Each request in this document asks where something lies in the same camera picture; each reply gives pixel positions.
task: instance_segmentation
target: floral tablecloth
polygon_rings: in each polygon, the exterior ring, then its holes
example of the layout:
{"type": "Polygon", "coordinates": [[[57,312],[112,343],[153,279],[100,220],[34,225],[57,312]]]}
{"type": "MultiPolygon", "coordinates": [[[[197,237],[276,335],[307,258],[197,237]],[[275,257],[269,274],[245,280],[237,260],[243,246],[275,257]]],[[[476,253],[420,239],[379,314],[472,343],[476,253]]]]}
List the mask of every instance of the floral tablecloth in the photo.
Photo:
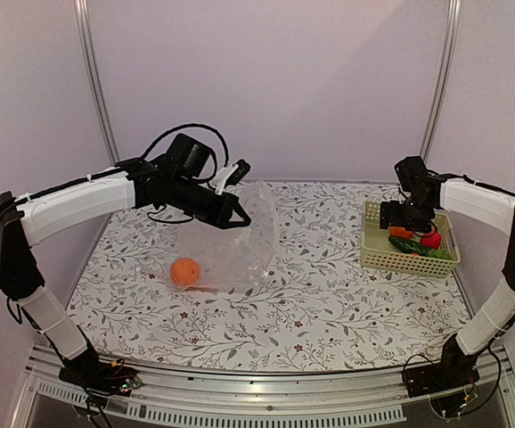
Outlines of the floral tablecloth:
{"type": "Polygon", "coordinates": [[[179,226],[115,214],[69,302],[69,316],[108,354],[260,371],[363,369],[439,354],[469,314],[452,277],[360,266],[365,201],[392,185],[270,183],[281,241],[267,279],[244,294],[181,291],[168,272],[179,226]]]}

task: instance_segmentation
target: basket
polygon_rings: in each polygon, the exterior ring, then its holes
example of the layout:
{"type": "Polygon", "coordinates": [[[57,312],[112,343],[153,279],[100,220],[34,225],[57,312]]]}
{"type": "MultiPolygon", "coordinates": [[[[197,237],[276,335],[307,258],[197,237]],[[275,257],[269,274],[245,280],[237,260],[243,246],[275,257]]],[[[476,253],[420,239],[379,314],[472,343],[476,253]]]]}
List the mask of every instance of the basket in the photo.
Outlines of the basket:
{"type": "Polygon", "coordinates": [[[415,275],[445,278],[462,260],[452,235],[452,223],[446,214],[436,213],[434,223],[442,235],[441,249],[453,260],[415,257],[399,252],[388,241],[389,231],[380,229],[380,203],[365,202],[361,238],[361,265],[367,268],[407,272],[415,275]]]}

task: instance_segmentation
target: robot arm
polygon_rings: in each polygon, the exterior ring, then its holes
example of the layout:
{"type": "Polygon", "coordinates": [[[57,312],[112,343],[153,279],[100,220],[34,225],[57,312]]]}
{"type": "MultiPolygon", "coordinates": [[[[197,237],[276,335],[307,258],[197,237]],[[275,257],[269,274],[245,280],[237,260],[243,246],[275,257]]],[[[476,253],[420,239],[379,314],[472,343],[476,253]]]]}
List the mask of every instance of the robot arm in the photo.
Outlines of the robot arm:
{"type": "Polygon", "coordinates": [[[20,306],[31,324],[51,342],[64,368],[60,378],[104,393],[129,393],[138,386],[135,371],[99,361],[97,352],[53,293],[44,287],[31,247],[66,228],[119,210],[171,205],[218,228],[247,226],[250,218],[237,196],[223,192],[249,170],[239,161],[217,185],[220,194],[197,177],[211,149],[178,135],[153,162],[137,158],[42,192],[13,198],[0,195],[0,289],[20,306]]]}
{"type": "Polygon", "coordinates": [[[434,366],[405,372],[411,396],[463,386],[478,379],[478,355],[515,322],[515,194],[473,182],[466,176],[437,175],[420,157],[406,158],[395,166],[404,202],[381,204],[380,227],[404,226],[429,232],[434,210],[458,212],[488,224],[510,237],[503,276],[494,293],[476,316],[444,344],[441,361],[434,366]]]}

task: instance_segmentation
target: orange ball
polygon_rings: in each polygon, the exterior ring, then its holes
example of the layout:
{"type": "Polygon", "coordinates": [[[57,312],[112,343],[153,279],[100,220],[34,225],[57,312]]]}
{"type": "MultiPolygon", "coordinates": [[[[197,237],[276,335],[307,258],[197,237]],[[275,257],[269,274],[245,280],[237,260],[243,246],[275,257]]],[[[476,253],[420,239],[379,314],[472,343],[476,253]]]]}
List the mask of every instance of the orange ball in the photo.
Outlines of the orange ball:
{"type": "Polygon", "coordinates": [[[192,285],[200,277],[200,266],[192,259],[178,259],[170,267],[170,277],[181,287],[192,285]]]}

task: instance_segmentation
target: green vegetable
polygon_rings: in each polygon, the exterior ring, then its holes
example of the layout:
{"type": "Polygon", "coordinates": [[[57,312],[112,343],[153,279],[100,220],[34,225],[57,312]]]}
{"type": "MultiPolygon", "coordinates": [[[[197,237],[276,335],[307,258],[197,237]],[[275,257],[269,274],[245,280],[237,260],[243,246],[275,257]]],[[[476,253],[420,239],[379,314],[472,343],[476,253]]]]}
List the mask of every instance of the green vegetable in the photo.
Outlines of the green vegetable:
{"type": "Polygon", "coordinates": [[[450,256],[444,250],[434,250],[426,245],[422,245],[421,243],[417,243],[410,239],[400,238],[398,236],[389,236],[388,240],[395,248],[400,250],[405,254],[413,254],[416,253],[422,257],[433,257],[435,259],[444,259],[451,260],[452,256],[450,256]]]}

